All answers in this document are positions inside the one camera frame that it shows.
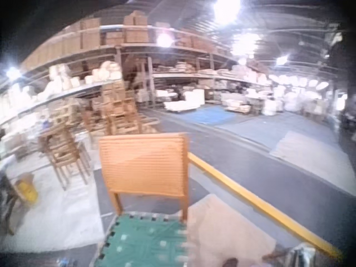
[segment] yellow bucket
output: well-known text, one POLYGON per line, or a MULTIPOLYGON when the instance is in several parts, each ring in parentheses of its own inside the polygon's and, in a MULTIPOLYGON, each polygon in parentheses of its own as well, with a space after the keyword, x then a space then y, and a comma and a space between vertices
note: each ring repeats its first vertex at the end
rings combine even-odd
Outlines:
POLYGON ((16 187, 22 196, 31 204, 35 204, 38 198, 38 193, 32 184, 25 181, 17 181, 16 187))

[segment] stacked furniture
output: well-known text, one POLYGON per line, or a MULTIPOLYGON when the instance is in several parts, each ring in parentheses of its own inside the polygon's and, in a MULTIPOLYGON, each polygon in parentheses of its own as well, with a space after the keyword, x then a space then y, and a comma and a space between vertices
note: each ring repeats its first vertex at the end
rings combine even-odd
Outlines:
POLYGON ((64 123, 43 131, 39 137, 39 144, 42 147, 41 150, 45 152, 53 166, 64 190, 66 190, 69 185, 68 175, 71 175, 69 166, 73 164, 78 167, 83 182, 87 184, 83 169, 86 174, 90 176, 89 155, 84 145, 75 141, 64 123))

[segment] blue floor area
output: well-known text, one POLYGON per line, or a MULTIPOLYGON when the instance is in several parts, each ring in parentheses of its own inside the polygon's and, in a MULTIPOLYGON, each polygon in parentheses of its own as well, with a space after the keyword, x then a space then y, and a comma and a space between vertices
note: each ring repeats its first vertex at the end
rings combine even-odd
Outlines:
POLYGON ((174 114, 179 119, 205 125, 217 125, 236 117, 234 113, 229 113, 220 106, 204 107, 195 111, 174 114))
POLYGON ((323 123, 317 123, 301 115, 284 112, 275 116, 250 117, 241 121, 245 115, 236 114, 235 120, 217 125, 216 127, 233 132, 243 138, 252 140, 274 149, 288 131, 321 141, 333 148, 340 149, 338 140, 332 130, 323 123))

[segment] shoe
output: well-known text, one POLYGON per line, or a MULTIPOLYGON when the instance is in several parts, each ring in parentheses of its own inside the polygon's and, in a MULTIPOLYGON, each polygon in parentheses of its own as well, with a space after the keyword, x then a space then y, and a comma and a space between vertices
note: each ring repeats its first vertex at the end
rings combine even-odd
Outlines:
POLYGON ((238 267, 239 261, 237 258, 227 259, 222 267, 238 267))

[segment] white floor area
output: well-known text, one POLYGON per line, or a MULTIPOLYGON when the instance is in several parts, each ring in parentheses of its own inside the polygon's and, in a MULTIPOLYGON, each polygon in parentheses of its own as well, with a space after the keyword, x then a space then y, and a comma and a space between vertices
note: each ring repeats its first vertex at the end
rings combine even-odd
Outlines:
POLYGON ((91 172, 91 177, 86 176, 88 185, 85 185, 77 168, 73 167, 72 171, 70 185, 64 191, 53 167, 39 152, 8 168, 10 179, 24 172, 33 173, 38 200, 25 214, 18 214, 21 218, 19 222, 16 215, 12 216, 12 222, 16 223, 12 224, 15 235, 7 235, 1 240, 2 251, 55 251, 102 241, 104 233, 93 174, 91 172))
POLYGON ((251 267, 276 245, 276 240, 215 195, 189 207, 188 231, 195 248, 193 266, 222 266, 226 259, 238 258, 239 267, 251 267))
POLYGON ((289 131, 271 155, 307 170, 356 196, 356 178, 343 151, 300 133, 289 131))

